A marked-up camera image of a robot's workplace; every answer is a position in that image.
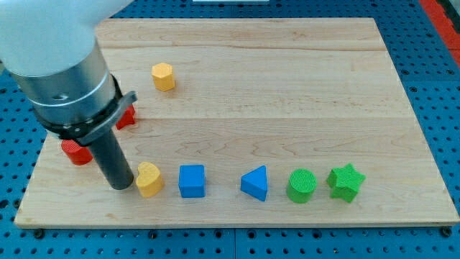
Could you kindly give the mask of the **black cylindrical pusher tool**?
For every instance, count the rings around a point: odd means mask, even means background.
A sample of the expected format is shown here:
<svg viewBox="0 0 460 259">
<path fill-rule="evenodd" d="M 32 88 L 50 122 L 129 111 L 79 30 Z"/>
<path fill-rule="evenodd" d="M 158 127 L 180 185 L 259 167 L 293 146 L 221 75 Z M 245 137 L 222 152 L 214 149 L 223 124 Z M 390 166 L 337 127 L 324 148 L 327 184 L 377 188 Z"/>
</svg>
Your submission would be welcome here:
<svg viewBox="0 0 460 259">
<path fill-rule="evenodd" d="M 39 114 L 38 109 L 34 112 L 45 129 L 55 133 L 61 140 L 73 140 L 87 147 L 110 186 L 123 190 L 132 184 L 134 175 L 111 128 L 137 100 L 137 96 L 133 91 L 123 95 L 114 76 L 110 74 L 107 78 L 112 95 L 107 104 L 101 108 L 96 107 L 94 102 L 77 105 L 79 112 L 95 112 L 87 119 L 74 122 L 72 116 L 76 113 L 68 106 L 63 112 L 57 113 L 63 115 L 62 122 L 51 121 Z"/>
</svg>

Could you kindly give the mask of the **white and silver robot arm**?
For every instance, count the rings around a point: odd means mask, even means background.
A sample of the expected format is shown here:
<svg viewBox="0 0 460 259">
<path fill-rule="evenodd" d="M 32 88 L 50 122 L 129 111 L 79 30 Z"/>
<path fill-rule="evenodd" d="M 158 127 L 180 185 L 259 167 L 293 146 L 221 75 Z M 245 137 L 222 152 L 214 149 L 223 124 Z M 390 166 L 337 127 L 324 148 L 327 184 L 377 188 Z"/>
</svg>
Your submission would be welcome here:
<svg viewBox="0 0 460 259">
<path fill-rule="evenodd" d="M 87 147 L 116 190 L 129 187 L 134 175 L 112 128 L 137 95 L 121 92 L 95 30 L 130 2 L 1 1 L 5 68 L 40 124 L 61 140 Z"/>
</svg>

